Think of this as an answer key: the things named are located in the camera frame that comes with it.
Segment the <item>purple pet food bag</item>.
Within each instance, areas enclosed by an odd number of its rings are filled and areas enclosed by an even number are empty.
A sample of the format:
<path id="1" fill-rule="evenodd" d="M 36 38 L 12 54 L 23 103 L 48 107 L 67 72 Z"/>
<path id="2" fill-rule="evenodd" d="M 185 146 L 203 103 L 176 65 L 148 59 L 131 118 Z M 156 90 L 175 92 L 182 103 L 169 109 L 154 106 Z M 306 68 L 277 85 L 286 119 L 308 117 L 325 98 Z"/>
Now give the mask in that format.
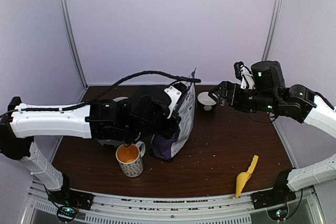
<path id="1" fill-rule="evenodd" d="M 175 134 L 168 140 L 161 135 L 152 136 L 150 154 L 164 161 L 170 161 L 185 145 L 192 132 L 195 114 L 195 84 L 188 82 L 190 89 L 184 96 L 180 96 L 174 111 L 181 117 Z"/>

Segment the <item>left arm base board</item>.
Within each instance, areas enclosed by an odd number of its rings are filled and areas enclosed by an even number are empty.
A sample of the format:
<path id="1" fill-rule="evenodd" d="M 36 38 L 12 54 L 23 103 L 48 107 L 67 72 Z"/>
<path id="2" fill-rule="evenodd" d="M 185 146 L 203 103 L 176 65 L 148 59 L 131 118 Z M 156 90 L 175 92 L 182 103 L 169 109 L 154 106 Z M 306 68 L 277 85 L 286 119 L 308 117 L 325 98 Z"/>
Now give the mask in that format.
<path id="1" fill-rule="evenodd" d="M 61 222 L 73 221 L 79 210 L 90 210 L 93 194 L 70 190 L 68 193 L 46 190 L 48 200 L 57 208 L 56 217 Z"/>

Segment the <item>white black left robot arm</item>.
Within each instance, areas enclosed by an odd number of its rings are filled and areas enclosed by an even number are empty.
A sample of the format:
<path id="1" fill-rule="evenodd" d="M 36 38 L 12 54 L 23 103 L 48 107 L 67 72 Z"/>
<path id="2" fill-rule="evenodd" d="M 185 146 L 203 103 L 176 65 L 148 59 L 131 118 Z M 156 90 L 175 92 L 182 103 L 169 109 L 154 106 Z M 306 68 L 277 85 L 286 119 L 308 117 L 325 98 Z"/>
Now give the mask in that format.
<path id="1" fill-rule="evenodd" d="M 121 101 L 97 99 L 70 106 L 37 107 L 14 97 L 1 116 L 1 153 L 24 162 L 49 193 L 71 205 L 76 197 L 69 178 L 45 159 L 35 136 L 74 136 L 126 145 L 153 134 L 170 138 L 181 120 L 175 110 L 181 97 L 182 90 L 175 86 L 142 86 Z"/>

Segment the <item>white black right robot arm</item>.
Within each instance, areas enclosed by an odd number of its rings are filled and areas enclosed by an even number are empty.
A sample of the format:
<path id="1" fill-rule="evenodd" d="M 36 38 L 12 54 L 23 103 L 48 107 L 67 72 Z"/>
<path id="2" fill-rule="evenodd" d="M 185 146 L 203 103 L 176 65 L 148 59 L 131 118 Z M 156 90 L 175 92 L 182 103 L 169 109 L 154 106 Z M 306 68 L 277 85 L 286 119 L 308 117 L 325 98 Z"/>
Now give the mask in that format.
<path id="1" fill-rule="evenodd" d="M 222 81 L 211 89 L 208 94 L 215 102 L 220 105 L 227 103 L 244 113 L 262 111 L 276 118 L 286 116 L 335 137 L 335 106 L 319 92 L 301 84 L 287 88 L 278 61 L 260 61 L 250 68 L 240 61 L 234 64 L 234 69 L 241 83 Z M 334 178 L 335 156 L 332 155 L 313 165 L 281 172 L 269 192 L 269 199 L 279 204 L 289 196 L 289 192 Z"/>

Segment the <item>right arm base board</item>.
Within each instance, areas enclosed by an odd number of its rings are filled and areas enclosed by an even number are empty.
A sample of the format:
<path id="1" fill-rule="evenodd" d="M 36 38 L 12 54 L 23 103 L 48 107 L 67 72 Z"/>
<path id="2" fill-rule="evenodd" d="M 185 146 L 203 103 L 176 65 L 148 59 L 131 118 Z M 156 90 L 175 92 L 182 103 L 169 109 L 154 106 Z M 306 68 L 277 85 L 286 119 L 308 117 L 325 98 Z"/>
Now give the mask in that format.
<path id="1" fill-rule="evenodd" d="M 251 194 L 254 209 L 266 209 L 268 217 L 276 222 L 290 217 L 288 203 L 296 199 L 296 193 L 281 192 L 274 189 L 258 191 Z"/>

